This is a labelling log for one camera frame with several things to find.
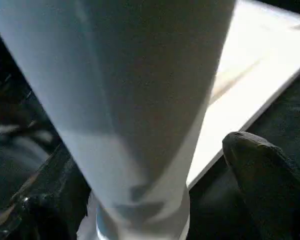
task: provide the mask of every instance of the white cylindrical object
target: white cylindrical object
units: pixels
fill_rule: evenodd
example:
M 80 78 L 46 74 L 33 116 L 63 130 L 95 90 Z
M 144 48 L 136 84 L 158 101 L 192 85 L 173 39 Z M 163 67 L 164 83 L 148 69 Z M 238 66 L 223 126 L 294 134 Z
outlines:
M 110 240 L 180 236 L 234 2 L 0 0 L 0 35 L 99 199 Z

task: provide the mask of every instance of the dark object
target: dark object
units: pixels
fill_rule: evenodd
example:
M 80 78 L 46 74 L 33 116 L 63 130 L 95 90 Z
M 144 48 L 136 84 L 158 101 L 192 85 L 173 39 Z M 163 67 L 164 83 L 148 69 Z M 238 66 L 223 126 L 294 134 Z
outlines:
M 300 167 L 247 132 L 226 136 L 223 153 L 262 239 L 300 239 Z
M 64 145 L 12 197 L 0 240 L 75 240 L 90 188 Z
M 300 0 L 259 0 L 265 4 L 270 4 L 281 9 L 300 14 Z

